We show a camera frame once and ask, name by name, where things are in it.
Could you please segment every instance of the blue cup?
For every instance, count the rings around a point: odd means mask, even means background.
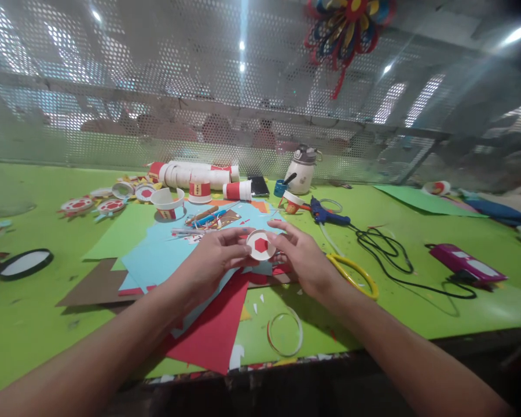
[[[288,189],[288,185],[284,185],[284,180],[276,181],[276,185],[274,186],[274,195],[276,197],[283,197],[284,192]]]

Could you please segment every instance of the hand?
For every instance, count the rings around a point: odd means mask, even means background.
[[[299,283],[311,297],[316,298],[328,289],[338,272],[314,239],[287,222],[271,220],[268,226],[287,232],[280,235],[267,232],[268,240],[281,251],[271,261],[289,264],[297,274]]]
[[[207,300],[229,269],[259,264],[249,257],[251,248],[240,238],[253,230],[229,228],[205,234],[167,282],[181,286],[195,305]]]

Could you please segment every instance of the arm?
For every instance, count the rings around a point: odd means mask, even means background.
[[[212,294],[228,269],[255,263],[238,237],[250,231],[234,228],[205,235],[170,279],[0,391],[0,416],[95,414],[172,326]]]
[[[309,235],[284,222],[288,232],[268,236],[295,269],[305,291],[357,337],[419,415],[505,416],[509,405],[452,356],[417,335],[351,286]]]

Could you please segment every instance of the smartphone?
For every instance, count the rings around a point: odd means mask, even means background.
[[[248,177],[247,179],[251,180],[251,195],[253,197],[270,196],[264,177]]]

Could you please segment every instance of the red hexagon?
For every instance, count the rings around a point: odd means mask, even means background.
[[[255,250],[259,253],[266,252],[268,250],[268,241],[260,238],[255,241]]]

